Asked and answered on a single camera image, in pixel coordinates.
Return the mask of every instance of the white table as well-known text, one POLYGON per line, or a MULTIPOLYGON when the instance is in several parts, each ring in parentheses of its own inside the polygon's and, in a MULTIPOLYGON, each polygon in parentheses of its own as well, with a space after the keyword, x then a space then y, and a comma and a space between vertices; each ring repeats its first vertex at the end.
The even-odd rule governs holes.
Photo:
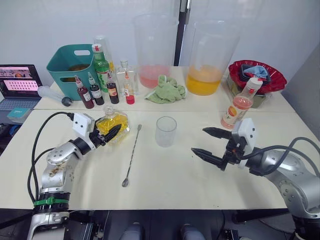
MULTIPOLYGON (((175 78, 178 84, 185 86, 185 79, 187 77, 187 67, 172 67, 170 76, 175 78)), ((51 88, 59 93, 62 93, 56 82, 51 88)), ((140 95, 135 96, 135 103, 129 105, 123 97, 120 97, 120 103, 111 104, 108 94, 103 94, 105 104, 113 105, 115 108, 122 111, 173 111, 173 112, 225 112, 231 101, 227 95, 227 86, 224 81, 218 87, 217 91, 210 96, 197 96, 188 93, 186 99, 176 101, 170 104, 156 104, 154 102, 145 100, 146 94, 151 92, 151 89, 139 85, 140 95)), ((92 110, 103 110, 105 105, 95 105, 92 110)), ((50 98, 43 98, 36 105, 35 109, 63 109, 63 110, 86 110, 82 101, 75 101, 71 106, 65 107, 61 103, 56 102, 50 98)), ((249 112, 273 112, 273 113, 294 113, 295 110, 285 100, 280 92, 274 92, 271 99, 269 99, 260 108, 251 108, 249 112)))
MULTIPOLYGON (((27 177, 31 166, 32 145, 40 125, 56 110, 34 110, 0 157, 0 208, 31 209, 27 177)), ((93 118, 101 110, 78 110, 93 118)), ((221 127, 217 112, 127 111, 132 131, 118 146, 99 147, 88 153, 78 165, 70 197, 71 209, 273 209, 286 205, 276 187, 267 179, 249 174, 229 164, 222 172, 193 154, 191 147, 202 148, 222 157, 227 140, 209 136, 201 129, 221 127), (177 121, 174 145, 159 147, 155 142, 155 124, 161 116, 177 121), (129 186, 121 183, 126 176, 136 127, 142 124, 129 175, 129 186)), ((259 133, 256 146, 288 145, 298 136, 316 141, 295 112, 248 112, 259 133)), ((57 147, 76 136, 71 121, 64 115, 48 122, 39 138, 36 155, 57 147)), ((320 165, 316 151, 305 142, 297 149, 320 165)), ((45 157, 36 169, 41 176, 45 157)))

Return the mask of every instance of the teal basket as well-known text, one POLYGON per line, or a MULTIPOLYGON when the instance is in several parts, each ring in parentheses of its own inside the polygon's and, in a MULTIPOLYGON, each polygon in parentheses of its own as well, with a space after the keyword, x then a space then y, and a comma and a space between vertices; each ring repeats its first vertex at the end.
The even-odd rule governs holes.
POLYGON ((88 72, 93 76, 96 84, 100 85, 94 66, 94 53, 91 44, 73 44, 60 47, 51 58, 46 69, 53 77, 61 91, 73 100, 81 100, 77 93, 75 75, 77 75, 83 85, 90 89, 88 72), (79 71, 69 71, 70 67, 76 65, 89 65, 79 71))

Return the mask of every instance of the red bowl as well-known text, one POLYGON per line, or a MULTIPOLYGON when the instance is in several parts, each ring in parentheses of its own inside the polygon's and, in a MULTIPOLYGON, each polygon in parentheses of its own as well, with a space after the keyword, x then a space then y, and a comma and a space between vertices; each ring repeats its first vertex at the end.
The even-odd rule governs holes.
POLYGON ((276 92, 276 91, 279 91, 279 90, 282 90, 285 88, 285 86, 287 84, 287 80, 281 74, 281 72, 279 72, 277 69, 275 69, 272 66, 269 66, 263 62, 253 61, 253 60, 241 60, 241 61, 235 61, 233 64, 231 64, 229 66, 229 73, 230 73, 231 79, 235 82, 235 84, 237 84, 242 89, 247 84, 246 81, 242 81, 239 77, 242 64, 248 64, 251 66, 258 66, 259 65, 259 66, 264 67, 269 72, 271 81, 268 84, 263 85, 258 90, 259 94, 267 94, 267 93, 271 93, 271 92, 276 92))

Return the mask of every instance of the green towel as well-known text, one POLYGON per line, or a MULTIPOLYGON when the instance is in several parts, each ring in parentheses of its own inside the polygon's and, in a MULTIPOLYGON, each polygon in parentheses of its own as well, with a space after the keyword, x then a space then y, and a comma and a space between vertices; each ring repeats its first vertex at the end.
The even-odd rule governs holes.
POLYGON ((158 86, 147 94, 144 99, 156 104, 170 104, 176 100, 184 99, 186 95, 186 88, 182 85, 177 85, 177 81, 174 78, 160 75, 158 77, 158 86))

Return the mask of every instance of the laptop screen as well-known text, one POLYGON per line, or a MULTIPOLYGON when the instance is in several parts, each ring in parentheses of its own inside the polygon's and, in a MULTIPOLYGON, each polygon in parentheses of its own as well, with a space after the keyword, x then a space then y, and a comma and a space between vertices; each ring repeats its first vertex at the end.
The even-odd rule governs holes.
POLYGON ((42 86, 34 65, 0 65, 0 91, 5 98, 39 99, 42 86))

